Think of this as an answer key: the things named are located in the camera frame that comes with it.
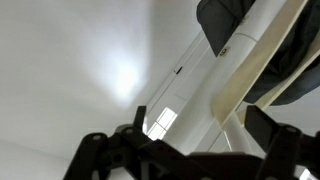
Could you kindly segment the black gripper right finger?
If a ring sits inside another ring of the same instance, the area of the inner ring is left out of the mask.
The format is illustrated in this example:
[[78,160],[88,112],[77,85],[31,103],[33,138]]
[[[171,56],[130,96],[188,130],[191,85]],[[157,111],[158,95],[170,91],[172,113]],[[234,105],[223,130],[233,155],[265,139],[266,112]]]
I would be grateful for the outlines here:
[[245,129],[266,152],[257,180],[293,180],[302,132],[279,125],[257,106],[248,106]]

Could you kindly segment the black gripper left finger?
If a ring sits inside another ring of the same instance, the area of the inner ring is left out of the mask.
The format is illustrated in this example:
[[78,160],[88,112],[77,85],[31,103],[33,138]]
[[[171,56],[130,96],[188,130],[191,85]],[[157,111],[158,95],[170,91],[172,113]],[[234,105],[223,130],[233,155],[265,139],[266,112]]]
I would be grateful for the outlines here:
[[123,168],[134,180],[184,180],[187,158],[161,140],[142,132],[146,107],[139,106],[132,124],[119,126],[108,137],[86,135],[77,148],[63,180],[108,180]]

